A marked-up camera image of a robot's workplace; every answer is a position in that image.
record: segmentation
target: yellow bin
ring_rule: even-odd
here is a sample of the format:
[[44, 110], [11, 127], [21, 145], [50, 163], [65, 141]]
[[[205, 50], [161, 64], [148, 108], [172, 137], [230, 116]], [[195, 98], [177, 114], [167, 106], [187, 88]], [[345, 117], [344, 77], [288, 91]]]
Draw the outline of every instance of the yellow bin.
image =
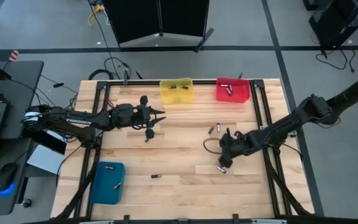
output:
[[164, 104], [189, 103], [194, 100], [191, 78], [160, 81], [161, 100]]

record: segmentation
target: yellow cable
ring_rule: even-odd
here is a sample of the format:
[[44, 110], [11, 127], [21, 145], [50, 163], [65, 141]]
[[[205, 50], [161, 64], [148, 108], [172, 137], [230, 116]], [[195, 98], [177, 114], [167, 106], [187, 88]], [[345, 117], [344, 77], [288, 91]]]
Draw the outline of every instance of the yellow cable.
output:
[[103, 6], [101, 6], [101, 5], [99, 5], [99, 4], [96, 5], [95, 11], [94, 11], [93, 13], [91, 13], [91, 14], [89, 15], [89, 17], [88, 17], [88, 25], [89, 25], [89, 26], [93, 26], [94, 20], [91, 21], [91, 19], [92, 19], [93, 17], [95, 17], [95, 16], [96, 16], [96, 13], [98, 13], [98, 12], [103, 12]]

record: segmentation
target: red bin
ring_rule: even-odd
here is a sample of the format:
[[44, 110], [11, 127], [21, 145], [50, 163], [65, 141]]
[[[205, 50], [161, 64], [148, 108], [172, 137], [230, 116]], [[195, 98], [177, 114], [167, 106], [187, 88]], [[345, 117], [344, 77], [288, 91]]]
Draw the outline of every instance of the red bin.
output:
[[[225, 86], [231, 85], [233, 94], [230, 95]], [[245, 103], [249, 99], [249, 81], [238, 78], [218, 78], [216, 80], [216, 100], [231, 102], [231, 103]]]

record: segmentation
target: plastic bin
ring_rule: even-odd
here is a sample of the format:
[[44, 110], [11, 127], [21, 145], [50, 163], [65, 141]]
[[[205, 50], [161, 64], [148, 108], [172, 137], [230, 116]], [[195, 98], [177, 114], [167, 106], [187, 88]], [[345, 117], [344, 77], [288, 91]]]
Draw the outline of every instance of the plastic bin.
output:
[[[221, 85], [231, 85], [233, 94], [229, 95], [226, 91], [227, 87]], [[218, 78], [216, 80], [216, 100], [245, 103], [249, 99], [249, 81], [238, 78]]]
[[[112, 166], [114, 170], [105, 169]], [[120, 162], [99, 162], [93, 182], [91, 203], [115, 205], [119, 203], [124, 188], [125, 167]]]
[[193, 80], [191, 78], [162, 80], [160, 92], [164, 104], [189, 103], [194, 100]]

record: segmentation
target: blue light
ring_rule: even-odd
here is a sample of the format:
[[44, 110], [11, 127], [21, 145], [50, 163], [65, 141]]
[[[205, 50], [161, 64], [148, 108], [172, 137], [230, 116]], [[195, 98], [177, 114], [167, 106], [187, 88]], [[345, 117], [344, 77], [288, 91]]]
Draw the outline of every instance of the blue light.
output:
[[15, 183], [12, 182], [8, 189], [0, 190], [0, 195], [10, 195], [14, 189], [15, 189]]

